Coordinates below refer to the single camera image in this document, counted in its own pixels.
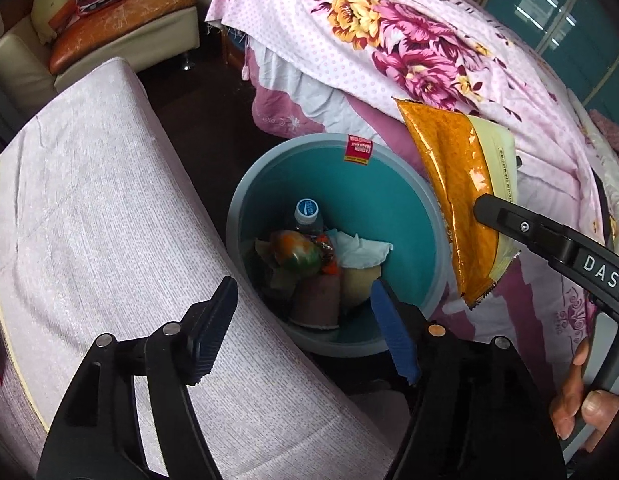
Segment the person's right hand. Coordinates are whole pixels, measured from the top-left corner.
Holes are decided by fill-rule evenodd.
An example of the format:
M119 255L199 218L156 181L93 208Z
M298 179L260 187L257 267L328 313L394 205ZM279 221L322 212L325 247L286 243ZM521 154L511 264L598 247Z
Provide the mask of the person's right hand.
M605 390L585 393L582 369L589 355L589 347L588 339L582 340L577 347L567 379L550 404L550 418L557 436L567 440L574 430L576 416L581 416L586 425L594 428L583 445L583 449L591 453L619 411L619 396Z

